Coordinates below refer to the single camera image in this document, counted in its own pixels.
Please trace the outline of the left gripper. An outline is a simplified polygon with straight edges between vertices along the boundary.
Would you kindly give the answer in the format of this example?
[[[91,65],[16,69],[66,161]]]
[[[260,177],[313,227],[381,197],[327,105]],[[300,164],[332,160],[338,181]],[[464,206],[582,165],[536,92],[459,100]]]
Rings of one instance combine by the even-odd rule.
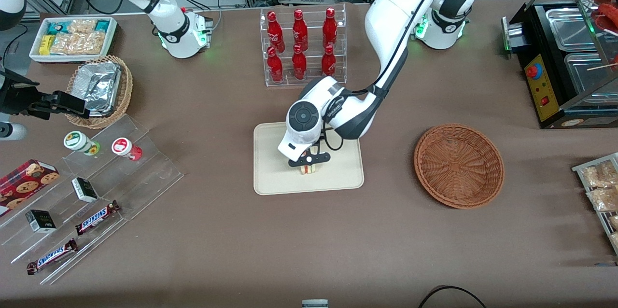
[[[278,151],[289,159],[290,167],[305,167],[310,164],[326,163],[331,160],[329,152],[302,155],[319,140],[319,136],[284,136]]]

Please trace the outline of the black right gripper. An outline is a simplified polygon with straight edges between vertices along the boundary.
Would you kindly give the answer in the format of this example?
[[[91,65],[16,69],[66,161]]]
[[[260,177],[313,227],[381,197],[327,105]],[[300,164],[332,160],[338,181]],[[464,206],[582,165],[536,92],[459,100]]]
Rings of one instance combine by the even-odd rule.
[[[37,89],[40,82],[14,72],[2,72],[1,78],[0,112],[11,116],[34,116],[43,120],[49,120],[51,114],[56,112],[51,102],[45,99],[48,94]],[[56,106],[59,113],[90,118],[85,101],[69,93],[56,91]]]

